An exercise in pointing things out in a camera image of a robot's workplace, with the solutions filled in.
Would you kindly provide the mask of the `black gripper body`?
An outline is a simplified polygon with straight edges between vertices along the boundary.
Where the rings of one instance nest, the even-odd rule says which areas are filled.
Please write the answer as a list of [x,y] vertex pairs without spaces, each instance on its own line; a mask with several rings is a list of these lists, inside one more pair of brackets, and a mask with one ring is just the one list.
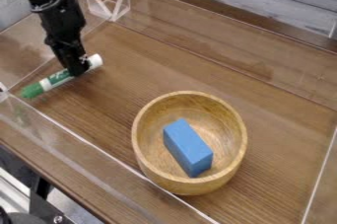
[[80,32],[86,26],[78,0],[31,0],[32,12],[42,18],[46,44],[83,49]]

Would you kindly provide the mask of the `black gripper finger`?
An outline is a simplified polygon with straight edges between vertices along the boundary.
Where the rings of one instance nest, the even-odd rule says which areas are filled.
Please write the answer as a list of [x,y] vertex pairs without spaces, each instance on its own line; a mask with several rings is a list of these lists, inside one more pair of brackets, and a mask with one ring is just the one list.
[[88,57],[83,46],[72,46],[66,49],[66,68],[71,76],[80,76],[90,68]]
[[66,55],[67,55],[67,52],[66,52],[66,50],[62,47],[54,47],[52,51],[54,51],[54,53],[56,55],[56,58],[59,60],[60,65],[63,67],[67,67],[67,64],[66,64]]

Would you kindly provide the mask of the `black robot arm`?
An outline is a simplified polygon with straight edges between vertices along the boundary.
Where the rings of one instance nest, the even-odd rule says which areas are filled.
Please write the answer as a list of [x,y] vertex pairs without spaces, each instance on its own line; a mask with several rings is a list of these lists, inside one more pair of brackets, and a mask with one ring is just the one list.
[[86,18],[78,0],[28,0],[31,11],[40,16],[46,30],[46,44],[71,76],[80,76],[90,68],[82,43]]

